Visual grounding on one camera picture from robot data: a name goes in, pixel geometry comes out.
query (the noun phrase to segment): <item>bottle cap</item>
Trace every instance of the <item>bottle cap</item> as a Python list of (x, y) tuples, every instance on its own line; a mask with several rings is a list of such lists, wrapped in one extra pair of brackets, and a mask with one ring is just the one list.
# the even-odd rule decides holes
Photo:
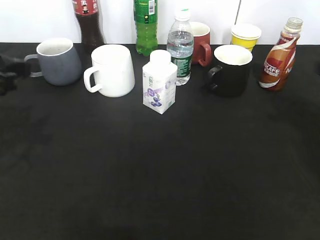
[(302, 24), (304, 21), (297, 17), (290, 17), (284, 26), (284, 29), (293, 32), (293, 33), (300, 33), (302, 30)]
[(177, 8), (175, 11), (175, 19), (178, 21), (188, 21), (190, 20), (190, 9), (189, 8)]
[(171, 54), (166, 50), (155, 50), (150, 54), (150, 62), (155, 65), (169, 65)]

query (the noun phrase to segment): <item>paper cup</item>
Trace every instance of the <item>paper cup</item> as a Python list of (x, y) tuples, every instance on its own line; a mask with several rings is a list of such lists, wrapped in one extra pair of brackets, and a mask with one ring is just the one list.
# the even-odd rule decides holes
[(252, 52), (261, 37), (262, 31), (252, 24), (238, 23), (231, 28), (231, 34), (231, 43), (233, 45), (242, 46)]

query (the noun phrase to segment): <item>green soda bottle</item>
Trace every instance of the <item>green soda bottle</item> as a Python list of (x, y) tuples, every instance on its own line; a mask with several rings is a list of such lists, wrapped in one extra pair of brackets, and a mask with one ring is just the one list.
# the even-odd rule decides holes
[(158, 0), (134, 0), (136, 51), (144, 56), (158, 49)]

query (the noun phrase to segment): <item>white carton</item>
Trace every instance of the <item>white carton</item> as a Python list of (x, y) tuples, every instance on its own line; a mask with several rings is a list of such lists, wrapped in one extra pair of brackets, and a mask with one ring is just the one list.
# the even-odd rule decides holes
[(143, 71), (143, 104), (163, 114), (176, 101), (178, 67), (165, 50), (153, 51)]

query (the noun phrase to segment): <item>cup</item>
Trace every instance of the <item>cup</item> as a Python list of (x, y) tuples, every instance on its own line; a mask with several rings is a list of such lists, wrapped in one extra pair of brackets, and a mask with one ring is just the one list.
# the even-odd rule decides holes
[[(84, 85), (90, 93), (98, 92), (110, 98), (122, 97), (135, 86), (135, 75), (128, 48), (108, 44), (96, 48), (92, 54), (92, 67), (84, 72)], [(95, 86), (91, 87), (90, 76)]]
[(252, 59), (252, 53), (242, 46), (217, 47), (211, 69), (205, 74), (206, 86), (218, 96), (240, 96), (247, 87)]
[(50, 38), (36, 47), (37, 54), (24, 58), (38, 59), (41, 72), (32, 72), (31, 77), (44, 76), (45, 80), (56, 86), (74, 83), (82, 75), (82, 65), (74, 43), (67, 38)]
[(200, 64), (201, 66), (206, 67), (212, 61), (210, 27), (197, 21), (191, 21), (190, 25), (194, 37), (192, 64)]
[(237, 23), (231, 28), (231, 43), (242, 46), (250, 52), (254, 49), (262, 31), (257, 26), (247, 23)]

